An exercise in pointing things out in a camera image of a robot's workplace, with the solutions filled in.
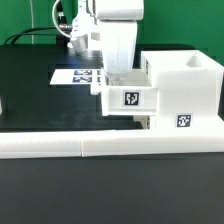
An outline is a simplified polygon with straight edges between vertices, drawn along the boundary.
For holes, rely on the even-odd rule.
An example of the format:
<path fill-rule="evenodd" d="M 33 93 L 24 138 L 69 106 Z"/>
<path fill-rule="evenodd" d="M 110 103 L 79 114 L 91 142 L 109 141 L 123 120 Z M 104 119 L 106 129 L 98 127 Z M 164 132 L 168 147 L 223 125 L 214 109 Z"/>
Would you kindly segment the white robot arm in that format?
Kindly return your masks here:
<path fill-rule="evenodd" d="M 103 75 L 110 84 L 127 79 L 133 69 L 144 0 L 78 0 L 70 41 L 76 54 L 100 50 Z"/>

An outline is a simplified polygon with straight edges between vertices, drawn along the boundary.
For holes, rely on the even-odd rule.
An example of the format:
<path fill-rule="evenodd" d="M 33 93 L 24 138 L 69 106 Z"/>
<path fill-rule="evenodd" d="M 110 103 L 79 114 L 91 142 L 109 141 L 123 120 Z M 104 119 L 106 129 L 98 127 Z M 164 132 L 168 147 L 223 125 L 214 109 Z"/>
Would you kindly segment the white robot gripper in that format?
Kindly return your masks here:
<path fill-rule="evenodd" d="M 103 68 L 109 84 L 116 84 L 115 75 L 129 75 L 134 60 L 137 22 L 101 21 L 100 38 Z"/>

